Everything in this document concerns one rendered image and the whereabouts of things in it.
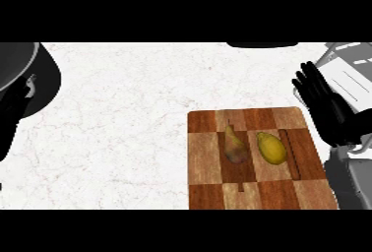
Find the checkered wooden cutting board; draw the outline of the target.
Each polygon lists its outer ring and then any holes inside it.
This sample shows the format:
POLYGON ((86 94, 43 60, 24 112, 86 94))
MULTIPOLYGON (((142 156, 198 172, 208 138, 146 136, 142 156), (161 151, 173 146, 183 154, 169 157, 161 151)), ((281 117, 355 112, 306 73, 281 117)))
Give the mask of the checkered wooden cutting board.
POLYGON ((188 184, 192 209, 334 210, 337 200, 298 107, 202 110, 188 114, 188 184), (247 161, 225 154, 225 130, 247 145, 247 161), (256 135, 282 141, 288 159, 275 165, 259 151, 256 135))

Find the brown green pear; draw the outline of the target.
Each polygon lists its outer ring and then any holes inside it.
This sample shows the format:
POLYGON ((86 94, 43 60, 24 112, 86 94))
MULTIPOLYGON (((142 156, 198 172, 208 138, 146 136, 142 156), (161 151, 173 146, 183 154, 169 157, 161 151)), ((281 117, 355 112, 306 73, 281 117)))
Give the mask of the brown green pear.
POLYGON ((238 138, 233 125, 228 122, 225 131, 225 154, 229 161, 235 164, 244 163, 248 160, 248 149, 244 141, 238 138))

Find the black flat object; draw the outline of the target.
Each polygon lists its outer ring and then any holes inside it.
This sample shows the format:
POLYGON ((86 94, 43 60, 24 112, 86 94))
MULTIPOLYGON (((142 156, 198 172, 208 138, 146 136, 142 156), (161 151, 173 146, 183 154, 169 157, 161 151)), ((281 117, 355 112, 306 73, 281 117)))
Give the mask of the black flat object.
POLYGON ((298 42, 228 42, 235 48, 282 48, 298 45, 298 42))

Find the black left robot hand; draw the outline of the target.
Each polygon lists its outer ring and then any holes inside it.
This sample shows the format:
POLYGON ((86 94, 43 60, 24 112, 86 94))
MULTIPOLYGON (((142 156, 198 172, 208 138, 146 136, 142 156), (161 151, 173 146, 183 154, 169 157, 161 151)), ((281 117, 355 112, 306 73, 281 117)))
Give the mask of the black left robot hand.
POLYGON ((27 106, 31 102, 28 93, 31 88, 27 79, 21 77, 0 99, 0 161, 6 158, 14 143, 18 124, 24 118, 27 106))

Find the yellow lemon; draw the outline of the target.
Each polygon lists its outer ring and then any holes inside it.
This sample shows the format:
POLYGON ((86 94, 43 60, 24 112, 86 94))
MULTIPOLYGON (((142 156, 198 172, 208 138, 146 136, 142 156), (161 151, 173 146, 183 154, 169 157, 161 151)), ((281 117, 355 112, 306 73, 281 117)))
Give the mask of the yellow lemon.
POLYGON ((269 133, 259 132, 257 147, 264 160, 275 165, 279 165, 287 161, 288 152, 285 145, 279 138, 269 133))

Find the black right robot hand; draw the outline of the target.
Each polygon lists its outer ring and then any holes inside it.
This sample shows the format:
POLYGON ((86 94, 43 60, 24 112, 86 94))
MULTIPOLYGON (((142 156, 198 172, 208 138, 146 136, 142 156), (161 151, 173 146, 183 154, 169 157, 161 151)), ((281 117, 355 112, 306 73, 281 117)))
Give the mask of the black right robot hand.
POLYGON ((362 137, 372 133, 372 108, 355 112, 343 96, 328 85, 315 63, 301 64, 293 85, 312 114, 324 141, 337 146, 360 145, 362 137))

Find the dark grey round pan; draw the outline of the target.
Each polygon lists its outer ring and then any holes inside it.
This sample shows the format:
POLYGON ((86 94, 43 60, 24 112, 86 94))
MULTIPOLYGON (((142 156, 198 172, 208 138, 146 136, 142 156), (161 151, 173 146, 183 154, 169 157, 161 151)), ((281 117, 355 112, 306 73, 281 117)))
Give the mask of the dark grey round pan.
POLYGON ((19 77, 36 87, 24 113, 30 117, 49 105, 61 88, 59 68, 39 42, 0 42, 0 99, 19 77))

